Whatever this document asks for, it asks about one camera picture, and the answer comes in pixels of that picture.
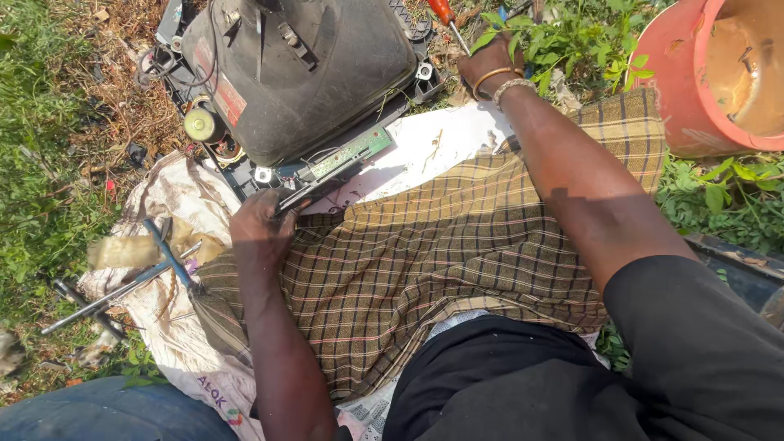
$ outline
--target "braided bracelet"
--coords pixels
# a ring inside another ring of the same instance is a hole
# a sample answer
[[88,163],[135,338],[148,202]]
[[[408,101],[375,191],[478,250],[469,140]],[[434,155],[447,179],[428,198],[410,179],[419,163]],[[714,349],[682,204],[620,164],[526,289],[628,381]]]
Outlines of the braided bracelet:
[[474,84],[474,99],[476,99],[477,101],[490,101],[490,100],[483,100],[479,96],[479,86],[481,86],[482,83],[485,82],[486,79],[492,77],[493,75],[505,74],[507,72],[513,72],[515,74],[518,74],[518,75],[520,75],[520,78],[523,78],[523,75],[524,75],[524,72],[523,72],[522,69],[516,69],[514,67],[500,67],[498,69],[492,70],[492,71],[482,75],[479,78],[479,81],[477,81],[477,83]]
[[492,96],[492,102],[495,103],[495,108],[497,108],[499,112],[503,113],[503,110],[501,110],[501,96],[507,89],[515,86],[528,86],[531,89],[536,90],[536,84],[534,84],[533,81],[524,78],[511,79],[503,83],[501,87],[496,90],[495,95]]

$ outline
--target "black shirt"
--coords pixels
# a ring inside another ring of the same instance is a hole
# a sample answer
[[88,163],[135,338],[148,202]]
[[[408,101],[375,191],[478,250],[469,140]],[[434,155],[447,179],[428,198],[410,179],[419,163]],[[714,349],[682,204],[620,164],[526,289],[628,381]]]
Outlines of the black shirt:
[[708,268],[634,261],[604,303],[633,380],[577,336],[486,315],[414,355],[384,440],[784,439],[784,335]]

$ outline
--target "red screwdriver handle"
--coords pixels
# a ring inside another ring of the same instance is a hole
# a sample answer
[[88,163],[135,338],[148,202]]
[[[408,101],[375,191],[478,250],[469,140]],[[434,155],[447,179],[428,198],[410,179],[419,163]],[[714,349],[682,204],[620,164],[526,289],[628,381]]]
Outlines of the red screwdriver handle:
[[450,21],[455,21],[455,13],[449,7],[447,0],[427,0],[427,2],[444,26],[449,26]]

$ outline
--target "warning label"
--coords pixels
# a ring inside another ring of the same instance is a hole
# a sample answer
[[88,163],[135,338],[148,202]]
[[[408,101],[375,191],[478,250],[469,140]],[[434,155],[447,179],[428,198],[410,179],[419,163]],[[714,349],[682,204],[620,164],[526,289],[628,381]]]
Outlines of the warning label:
[[[201,37],[196,45],[194,58],[198,65],[194,68],[198,69],[199,75],[201,75],[201,78],[204,78],[204,75],[207,75],[212,70],[210,64],[214,61],[214,58],[212,58],[212,48],[204,37]],[[223,72],[220,72],[218,75],[215,75],[215,72],[213,72],[212,76],[207,81],[206,87],[212,94],[215,104],[217,104],[220,110],[226,115],[229,123],[236,127],[237,120],[240,119],[240,115],[242,115],[242,112],[245,110],[245,106],[247,106],[248,103],[242,98],[239,92],[237,92],[234,85],[231,84]]]

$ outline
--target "plastic bucket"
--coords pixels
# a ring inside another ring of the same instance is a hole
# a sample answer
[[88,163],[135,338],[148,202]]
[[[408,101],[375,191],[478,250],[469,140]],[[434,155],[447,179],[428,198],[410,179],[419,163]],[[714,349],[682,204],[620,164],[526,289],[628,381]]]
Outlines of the plastic bucket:
[[673,154],[784,150],[784,0],[680,0],[656,17],[634,56]]

